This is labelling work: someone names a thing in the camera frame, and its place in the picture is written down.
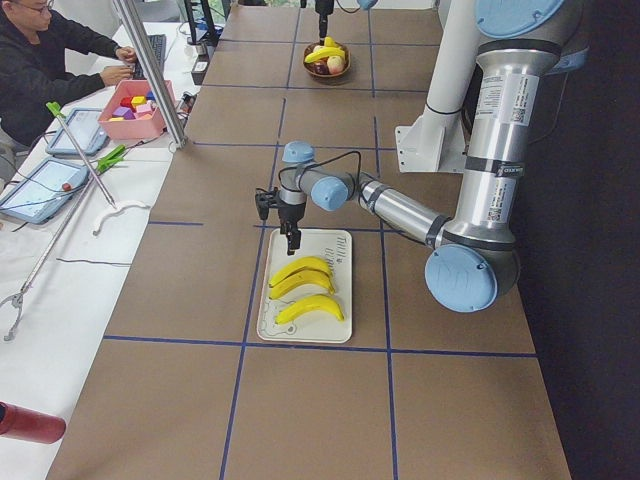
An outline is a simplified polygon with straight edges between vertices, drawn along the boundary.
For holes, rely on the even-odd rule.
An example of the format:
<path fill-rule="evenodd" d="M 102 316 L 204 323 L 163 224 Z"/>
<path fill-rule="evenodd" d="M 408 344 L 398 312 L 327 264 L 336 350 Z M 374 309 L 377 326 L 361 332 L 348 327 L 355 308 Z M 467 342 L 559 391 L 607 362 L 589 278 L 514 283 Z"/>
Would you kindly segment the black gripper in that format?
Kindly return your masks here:
<path fill-rule="evenodd" d="M 292 256 L 300 248 L 301 231 L 298 222 L 304 217 L 306 208 L 306 194 L 304 192 L 279 192 L 278 217 L 280 232 L 285 233 L 288 256 Z"/>
<path fill-rule="evenodd" d="M 318 18 L 318 37 L 319 43 L 323 44 L 328 32 L 328 16 L 326 14 L 333 13 L 334 0 L 315 0 L 314 9 L 317 14 L 320 14 Z"/>

